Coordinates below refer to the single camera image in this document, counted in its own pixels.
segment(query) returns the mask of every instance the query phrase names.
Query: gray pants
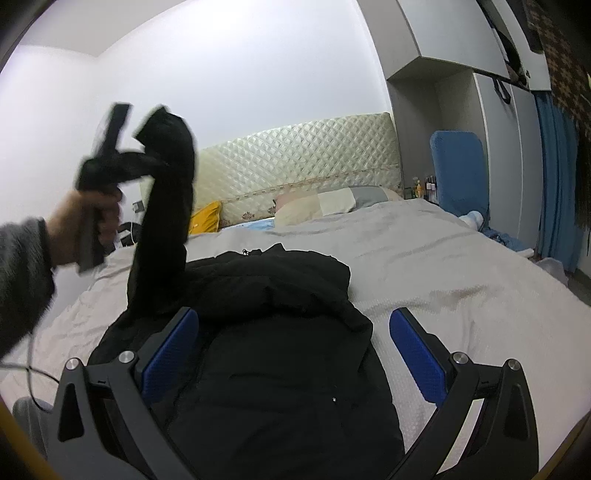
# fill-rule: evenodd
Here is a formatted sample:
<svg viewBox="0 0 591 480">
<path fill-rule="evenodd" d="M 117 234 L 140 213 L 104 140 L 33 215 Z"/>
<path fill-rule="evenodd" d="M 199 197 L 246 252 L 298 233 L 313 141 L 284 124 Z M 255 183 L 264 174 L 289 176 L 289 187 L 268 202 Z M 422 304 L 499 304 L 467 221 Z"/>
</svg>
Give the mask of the gray pants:
<svg viewBox="0 0 591 480">
<path fill-rule="evenodd" d="M 51 405 L 44 401 L 37 400 L 37 403 L 43 408 L 51 410 Z M 50 414 L 39 410 L 31 397 L 23 397 L 14 403 L 12 415 L 19 427 L 27 434 L 33 446 L 47 460 Z"/>
</svg>

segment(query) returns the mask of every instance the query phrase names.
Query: bed headboard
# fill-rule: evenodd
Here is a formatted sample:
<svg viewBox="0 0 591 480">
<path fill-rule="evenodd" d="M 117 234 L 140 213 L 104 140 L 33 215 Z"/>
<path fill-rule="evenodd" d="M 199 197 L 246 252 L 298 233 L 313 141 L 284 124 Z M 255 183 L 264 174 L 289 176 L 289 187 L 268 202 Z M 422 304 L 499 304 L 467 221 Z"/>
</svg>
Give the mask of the bed headboard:
<svg viewBox="0 0 591 480">
<path fill-rule="evenodd" d="M 221 200 L 222 226 L 228 226 L 273 216 L 273 199 L 291 189 L 353 185 L 380 185 L 402 196 L 389 113 L 273 128 L 201 150 L 195 208 Z"/>
</svg>

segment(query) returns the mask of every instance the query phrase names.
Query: blue gripper pad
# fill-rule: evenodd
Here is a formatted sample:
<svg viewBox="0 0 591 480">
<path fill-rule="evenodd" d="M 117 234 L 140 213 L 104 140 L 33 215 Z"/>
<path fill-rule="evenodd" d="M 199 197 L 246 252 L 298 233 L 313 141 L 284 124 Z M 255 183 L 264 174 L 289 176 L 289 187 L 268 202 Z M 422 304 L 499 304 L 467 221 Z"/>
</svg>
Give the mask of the blue gripper pad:
<svg viewBox="0 0 591 480">
<path fill-rule="evenodd" d="M 182 308 L 171 323 L 175 321 L 178 323 L 173 326 L 141 372 L 141 395 L 146 405 L 162 400 L 197 339 L 199 318 L 194 310 Z"/>
<path fill-rule="evenodd" d="M 421 338 L 421 335 L 413 328 L 411 320 L 407 319 L 409 315 L 416 322 L 407 309 L 398 309 L 392 312 L 390 315 L 390 337 L 413 375 L 423 398 L 440 407 L 447 396 L 445 371 L 427 347 L 426 339 Z"/>
</svg>

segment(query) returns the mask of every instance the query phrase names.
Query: brown patterned curtain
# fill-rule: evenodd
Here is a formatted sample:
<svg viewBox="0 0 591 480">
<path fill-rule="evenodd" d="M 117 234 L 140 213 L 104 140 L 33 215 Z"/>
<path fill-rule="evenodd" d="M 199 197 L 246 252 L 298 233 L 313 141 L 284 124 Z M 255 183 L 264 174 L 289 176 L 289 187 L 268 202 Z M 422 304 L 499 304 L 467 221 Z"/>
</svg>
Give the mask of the brown patterned curtain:
<svg viewBox="0 0 591 480">
<path fill-rule="evenodd" d="M 550 71 L 554 104 L 565 111 L 579 131 L 577 181 L 575 188 L 577 223 L 591 227 L 591 88 L 589 75 L 574 56 L 569 42 L 535 0 L 525 0 L 528 25 L 537 30 Z"/>
</svg>

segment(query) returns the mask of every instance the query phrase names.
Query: human hand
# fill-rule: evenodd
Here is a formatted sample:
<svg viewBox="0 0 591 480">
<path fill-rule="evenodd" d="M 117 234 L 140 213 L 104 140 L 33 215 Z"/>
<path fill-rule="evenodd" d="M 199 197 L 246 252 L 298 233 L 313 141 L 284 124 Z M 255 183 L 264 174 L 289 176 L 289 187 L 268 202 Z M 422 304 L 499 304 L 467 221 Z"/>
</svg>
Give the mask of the human hand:
<svg viewBox="0 0 591 480">
<path fill-rule="evenodd" d="M 119 202 L 122 194 L 72 190 L 58 205 L 46 222 L 51 264 L 54 267 L 78 261 L 83 212 L 97 208 L 102 214 L 99 241 L 107 245 L 115 239 L 119 227 Z"/>
</svg>

